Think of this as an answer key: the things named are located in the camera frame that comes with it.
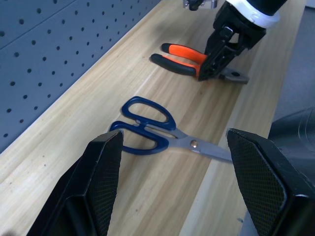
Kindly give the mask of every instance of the wooden surface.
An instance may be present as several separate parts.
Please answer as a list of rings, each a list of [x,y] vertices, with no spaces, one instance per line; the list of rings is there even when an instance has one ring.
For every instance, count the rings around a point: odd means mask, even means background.
[[[222,147],[228,127],[267,137],[304,4],[287,2],[281,22],[233,62],[251,77],[241,86],[200,83],[148,60],[164,42],[203,51],[213,31],[216,10],[189,12],[180,0],[163,0],[0,155],[0,235],[27,233],[88,142],[126,120],[120,108],[134,95],[166,107],[185,133]],[[125,142],[149,145],[129,133]],[[236,236],[245,210],[231,164],[176,148],[152,156],[123,153],[108,235]]]

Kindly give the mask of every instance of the blue scissors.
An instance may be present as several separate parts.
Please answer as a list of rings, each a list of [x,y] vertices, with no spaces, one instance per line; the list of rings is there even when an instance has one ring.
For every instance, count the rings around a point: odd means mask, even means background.
[[[130,112],[129,110],[130,106],[136,103],[145,104],[152,108],[157,109],[166,116],[167,120],[165,122],[160,122]],[[190,149],[191,151],[212,158],[214,157],[226,162],[232,162],[231,154],[229,153],[229,151],[210,142],[189,136],[183,133],[181,130],[179,130],[176,127],[176,123],[172,115],[164,107],[162,107],[156,102],[153,102],[143,97],[135,96],[123,105],[122,114],[125,117],[135,120],[136,124],[131,125],[122,121],[116,121],[110,126],[109,128],[110,131],[115,129],[126,129],[145,138],[148,138],[154,141],[156,144],[156,146],[152,149],[136,149],[123,146],[123,151],[125,152],[132,153],[135,155],[151,155],[162,152],[169,147],[178,147],[187,148]],[[154,130],[162,131],[176,138],[167,137],[165,135],[155,132]]]

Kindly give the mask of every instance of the pegboard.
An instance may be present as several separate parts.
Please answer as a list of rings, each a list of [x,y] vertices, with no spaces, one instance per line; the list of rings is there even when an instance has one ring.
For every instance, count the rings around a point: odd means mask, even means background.
[[[0,153],[160,0],[1,0]]]

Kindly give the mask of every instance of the scissor blade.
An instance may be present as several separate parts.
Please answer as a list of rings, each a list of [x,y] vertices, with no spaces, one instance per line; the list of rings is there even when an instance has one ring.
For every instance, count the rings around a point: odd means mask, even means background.
[[[232,162],[231,153],[228,150],[203,140],[198,141],[198,144],[199,148],[196,147],[196,149],[192,149],[192,151],[221,161]]]

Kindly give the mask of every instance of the orange pliers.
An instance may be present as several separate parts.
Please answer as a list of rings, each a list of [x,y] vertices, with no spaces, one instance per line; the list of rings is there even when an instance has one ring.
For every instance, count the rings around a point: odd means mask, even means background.
[[[199,77],[200,67],[206,60],[207,55],[192,48],[171,43],[163,43],[161,49],[165,53],[190,59],[196,62],[196,64],[181,62],[160,54],[151,55],[152,62],[177,74]]]
[[[163,43],[161,49],[165,53],[190,59],[196,64],[181,62],[168,56],[162,56],[160,54],[152,54],[150,58],[155,64],[177,74],[197,77],[199,81],[213,77],[209,75],[212,72],[212,69],[209,66],[211,64],[211,55],[203,54],[183,45],[171,43]],[[249,78],[246,75],[227,67],[222,69],[219,74],[219,79],[240,84],[247,84],[249,81]]]

